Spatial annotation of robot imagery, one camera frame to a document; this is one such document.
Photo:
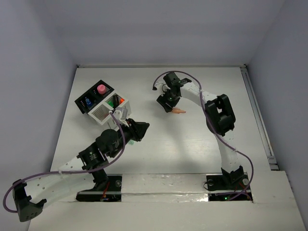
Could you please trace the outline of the green-capped black highlighter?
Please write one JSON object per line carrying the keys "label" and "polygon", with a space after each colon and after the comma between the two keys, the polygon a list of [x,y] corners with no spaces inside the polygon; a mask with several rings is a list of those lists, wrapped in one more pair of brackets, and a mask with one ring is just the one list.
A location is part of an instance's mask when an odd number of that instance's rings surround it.
{"label": "green-capped black highlighter", "polygon": [[110,98],[110,99],[107,101],[107,103],[108,103],[111,107],[114,107],[114,99],[113,99],[113,97]]}

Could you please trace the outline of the blue-capped black highlighter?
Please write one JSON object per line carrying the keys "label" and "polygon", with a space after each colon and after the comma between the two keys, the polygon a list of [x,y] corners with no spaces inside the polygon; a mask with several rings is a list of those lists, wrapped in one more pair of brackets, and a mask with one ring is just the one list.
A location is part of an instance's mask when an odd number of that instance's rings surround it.
{"label": "blue-capped black highlighter", "polygon": [[114,108],[117,108],[120,105],[120,99],[118,95],[113,95],[113,105]]}

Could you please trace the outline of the pink-capped clear pencil tube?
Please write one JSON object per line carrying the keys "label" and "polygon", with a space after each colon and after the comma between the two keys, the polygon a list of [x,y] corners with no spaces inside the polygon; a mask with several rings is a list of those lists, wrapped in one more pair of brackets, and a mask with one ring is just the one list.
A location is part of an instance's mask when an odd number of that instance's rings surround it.
{"label": "pink-capped clear pencil tube", "polygon": [[100,85],[97,87],[97,92],[98,92],[100,95],[104,95],[104,94],[107,92],[106,86],[105,86],[104,84],[100,84]]}

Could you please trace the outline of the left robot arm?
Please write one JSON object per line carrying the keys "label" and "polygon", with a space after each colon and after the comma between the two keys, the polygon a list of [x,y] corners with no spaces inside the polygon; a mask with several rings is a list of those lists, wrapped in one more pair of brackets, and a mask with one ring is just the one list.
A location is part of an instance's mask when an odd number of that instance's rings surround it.
{"label": "left robot arm", "polygon": [[141,141],[150,126],[131,118],[122,122],[112,118],[112,124],[57,171],[35,174],[14,182],[13,200],[20,222],[37,217],[43,209],[71,194],[105,190],[109,178],[104,169],[123,154],[130,141]]}

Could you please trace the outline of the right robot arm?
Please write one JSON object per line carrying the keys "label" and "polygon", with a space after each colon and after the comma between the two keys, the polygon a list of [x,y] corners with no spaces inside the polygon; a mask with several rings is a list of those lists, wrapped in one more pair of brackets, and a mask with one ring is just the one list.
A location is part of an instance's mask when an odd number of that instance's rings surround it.
{"label": "right robot arm", "polygon": [[215,95],[202,90],[201,83],[191,75],[180,79],[178,71],[161,74],[163,81],[156,79],[152,89],[159,91],[157,102],[167,113],[179,113],[176,105],[181,98],[190,100],[202,108],[206,125],[214,134],[221,156],[221,174],[207,177],[210,191],[239,190],[247,178],[234,147],[233,130],[236,121],[227,95]]}

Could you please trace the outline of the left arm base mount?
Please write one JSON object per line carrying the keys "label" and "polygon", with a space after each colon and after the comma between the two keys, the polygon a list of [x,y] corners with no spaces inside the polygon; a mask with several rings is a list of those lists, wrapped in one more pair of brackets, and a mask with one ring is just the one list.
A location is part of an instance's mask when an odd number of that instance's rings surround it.
{"label": "left arm base mount", "polygon": [[106,175],[107,179],[101,185],[76,194],[78,202],[121,202],[122,174]]}

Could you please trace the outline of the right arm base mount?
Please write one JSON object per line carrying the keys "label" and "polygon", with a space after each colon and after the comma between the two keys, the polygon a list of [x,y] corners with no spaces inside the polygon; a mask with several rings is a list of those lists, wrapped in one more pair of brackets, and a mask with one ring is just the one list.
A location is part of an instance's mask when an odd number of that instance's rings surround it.
{"label": "right arm base mount", "polygon": [[206,176],[203,184],[209,192],[209,201],[253,201],[248,175],[243,167],[239,166],[235,171],[227,172],[221,168],[220,174]]}

